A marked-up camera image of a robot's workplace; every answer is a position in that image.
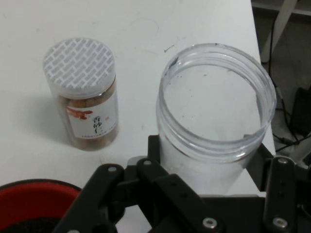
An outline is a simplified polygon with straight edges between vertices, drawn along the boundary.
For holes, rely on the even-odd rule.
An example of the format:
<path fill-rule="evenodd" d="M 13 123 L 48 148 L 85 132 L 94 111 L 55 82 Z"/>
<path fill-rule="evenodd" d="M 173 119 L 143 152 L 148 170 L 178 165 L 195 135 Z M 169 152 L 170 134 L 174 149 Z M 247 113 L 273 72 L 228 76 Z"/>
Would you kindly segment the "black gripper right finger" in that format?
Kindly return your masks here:
<path fill-rule="evenodd" d="M 311 169 L 293 159 L 275 156 L 261 144 L 246 167 L 260 192 L 265 192 L 265 233 L 311 231 Z"/>

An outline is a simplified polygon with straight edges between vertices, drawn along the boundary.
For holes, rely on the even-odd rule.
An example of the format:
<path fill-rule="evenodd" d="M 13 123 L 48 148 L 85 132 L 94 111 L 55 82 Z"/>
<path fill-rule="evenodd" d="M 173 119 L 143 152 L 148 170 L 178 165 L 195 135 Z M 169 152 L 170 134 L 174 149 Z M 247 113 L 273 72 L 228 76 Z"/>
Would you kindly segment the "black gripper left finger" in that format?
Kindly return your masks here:
<path fill-rule="evenodd" d="M 54 231 L 114 233 L 125 209 L 138 206 L 154 233 L 224 233 L 224 221 L 160 165 L 159 149 L 159 136 L 151 135 L 147 156 L 135 165 L 98 167 Z"/>

